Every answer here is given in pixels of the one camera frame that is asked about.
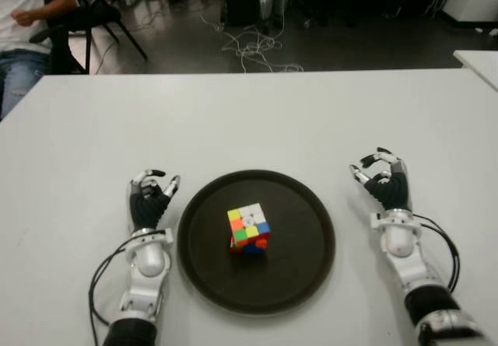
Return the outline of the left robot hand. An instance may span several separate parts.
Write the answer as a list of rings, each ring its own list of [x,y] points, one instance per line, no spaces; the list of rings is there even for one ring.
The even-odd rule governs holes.
[[[173,196],[177,193],[181,176],[174,176],[162,189],[157,178],[166,176],[162,170],[143,170],[128,183],[126,208],[128,231],[132,235],[142,229],[156,229]]]

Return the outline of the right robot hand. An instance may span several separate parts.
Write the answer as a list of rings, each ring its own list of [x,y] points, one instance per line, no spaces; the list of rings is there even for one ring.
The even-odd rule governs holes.
[[[385,211],[393,209],[412,211],[409,176],[404,160],[388,149],[377,147],[374,154],[363,157],[360,163],[363,169],[367,169],[379,161],[387,163],[390,170],[379,172],[373,177],[367,176],[356,165],[350,165],[349,170],[353,178],[381,203]]]

